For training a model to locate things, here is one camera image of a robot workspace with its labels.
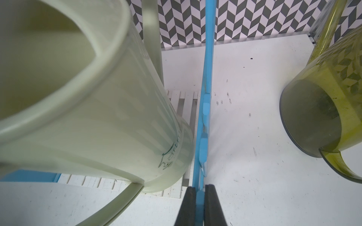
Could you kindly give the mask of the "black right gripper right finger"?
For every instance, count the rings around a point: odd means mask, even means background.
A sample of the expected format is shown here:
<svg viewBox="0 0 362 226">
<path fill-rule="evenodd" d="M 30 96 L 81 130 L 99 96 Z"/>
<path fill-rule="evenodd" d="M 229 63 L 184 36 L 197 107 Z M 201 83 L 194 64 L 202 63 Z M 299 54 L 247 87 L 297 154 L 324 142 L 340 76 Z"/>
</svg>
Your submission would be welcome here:
<svg viewBox="0 0 362 226">
<path fill-rule="evenodd" d="M 214 185 L 205 186 L 204 225 L 227 226 Z"/>
</svg>

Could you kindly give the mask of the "olive transparent watering can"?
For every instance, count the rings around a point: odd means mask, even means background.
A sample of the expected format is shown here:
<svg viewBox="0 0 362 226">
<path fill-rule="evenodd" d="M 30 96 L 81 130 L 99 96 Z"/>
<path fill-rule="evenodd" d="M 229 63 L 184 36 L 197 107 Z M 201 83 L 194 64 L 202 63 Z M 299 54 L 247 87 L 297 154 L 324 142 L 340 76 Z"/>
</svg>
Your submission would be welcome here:
<svg viewBox="0 0 362 226">
<path fill-rule="evenodd" d="M 306 67 L 284 88 L 281 121 L 292 142 L 361 183 L 342 151 L 362 142 L 362 29 L 331 43 L 346 1 L 335 1 Z"/>
</svg>

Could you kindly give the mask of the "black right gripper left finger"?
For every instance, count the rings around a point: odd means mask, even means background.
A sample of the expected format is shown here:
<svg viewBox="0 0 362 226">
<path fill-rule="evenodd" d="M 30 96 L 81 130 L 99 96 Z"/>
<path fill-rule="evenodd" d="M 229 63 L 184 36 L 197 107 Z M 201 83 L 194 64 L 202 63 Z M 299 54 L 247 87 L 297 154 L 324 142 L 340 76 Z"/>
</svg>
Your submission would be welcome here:
<svg viewBox="0 0 362 226">
<path fill-rule="evenodd" d="M 188 187 L 174 226 L 194 226 L 196 216 L 196 189 Z"/>
</svg>

